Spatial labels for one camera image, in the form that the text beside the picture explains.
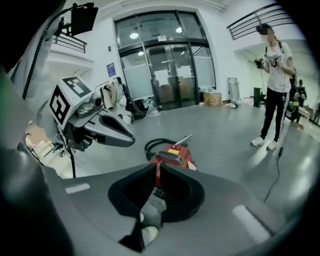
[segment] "white cloth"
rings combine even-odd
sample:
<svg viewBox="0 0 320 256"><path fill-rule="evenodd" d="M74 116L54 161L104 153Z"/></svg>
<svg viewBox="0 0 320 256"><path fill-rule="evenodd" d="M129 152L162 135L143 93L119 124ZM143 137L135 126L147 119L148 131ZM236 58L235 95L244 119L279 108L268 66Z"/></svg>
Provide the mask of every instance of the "white cloth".
<svg viewBox="0 0 320 256"><path fill-rule="evenodd" d="M289 46L285 42L281 42L282 53L279 43L276 44L275 48L272 50L270 45L267 46L267 56L277 54L281 56L281 63L283 67L288 67L288 59L292 58L292 53ZM284 73L280 68L273 67L270 65L269 61L266 59L266 64L269 65L269 78L267 82L267 87L278 93L287 93L291 89L290 75Z"/></svg>

